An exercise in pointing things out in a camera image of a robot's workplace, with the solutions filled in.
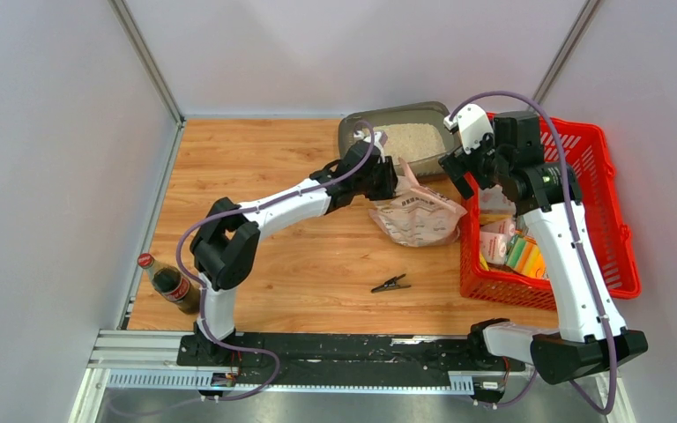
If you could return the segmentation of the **black bag clip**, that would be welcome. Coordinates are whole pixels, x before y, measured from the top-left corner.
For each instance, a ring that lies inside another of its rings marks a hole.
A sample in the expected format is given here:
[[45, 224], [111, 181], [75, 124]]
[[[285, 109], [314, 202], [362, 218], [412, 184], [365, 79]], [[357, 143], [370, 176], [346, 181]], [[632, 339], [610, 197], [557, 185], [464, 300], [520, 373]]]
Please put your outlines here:
[[388, 292], [388, 291], [393, 291], [393, 290], [399, 290], [399, 289], [408, 289], [411, 288], [411, 285], [403, 285], [401, 283], [401, 280], [406, 277], [406, 274], [400, 274], [397, 276], [394, 276], [392, 278], [389, 278], [385, 280], [381, 285], [373, 287], [370, 292], [371, 293], [381, 293], [381, 292]]

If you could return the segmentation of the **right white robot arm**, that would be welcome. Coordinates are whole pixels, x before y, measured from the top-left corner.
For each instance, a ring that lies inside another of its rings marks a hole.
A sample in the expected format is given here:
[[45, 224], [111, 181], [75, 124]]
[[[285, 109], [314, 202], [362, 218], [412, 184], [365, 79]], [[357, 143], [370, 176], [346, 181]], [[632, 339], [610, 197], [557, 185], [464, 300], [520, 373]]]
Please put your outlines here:
[[549, 162], [533, 112], [488, 117], [472, 104], [444, 117], [460, 145], [439, 160], [466, 199], [475, 188], [501, 187], [531, 230], [545, 259], [558, 327], [540, 329], [492, 319], [472, 326], [469, 361], [491, 368], [502, 357], [535, 367], [549, 384], [616, 369], [647, 353], [606, 288], [590, 239], [584, 196], [573, 168]]

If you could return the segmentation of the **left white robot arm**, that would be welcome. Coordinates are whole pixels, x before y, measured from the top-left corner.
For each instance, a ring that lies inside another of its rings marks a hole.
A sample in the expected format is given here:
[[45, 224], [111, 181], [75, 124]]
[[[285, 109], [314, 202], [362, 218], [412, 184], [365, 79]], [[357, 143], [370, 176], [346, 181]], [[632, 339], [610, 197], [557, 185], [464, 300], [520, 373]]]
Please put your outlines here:
[[214, 366], [231, 360], [236, 291], [254, 267], [257, 248], [271, 235], [306, 219], [348, 206], [355, 197], [391, 199], [398, 183], [391, 157], [379, 144], [358, 141], [345, 155], [290, 189], [236, 204], [217, 200], [190, 243], [203, 282], [204, 306], [197, 327], [200, 353]]

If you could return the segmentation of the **pink cat litter bag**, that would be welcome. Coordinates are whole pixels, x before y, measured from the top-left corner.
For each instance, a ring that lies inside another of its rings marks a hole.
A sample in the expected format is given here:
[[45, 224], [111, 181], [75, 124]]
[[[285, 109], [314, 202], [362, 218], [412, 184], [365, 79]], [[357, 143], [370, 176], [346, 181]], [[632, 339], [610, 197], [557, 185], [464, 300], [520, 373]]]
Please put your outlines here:
[[395, 197], [375, 201], [369, 217], [393, 242], [413, 248], [447, 245], [459, 234], [458, 222], [466, 208], [420, 184], [409, 164], [399, 162], [403, 174], [398, 178]]

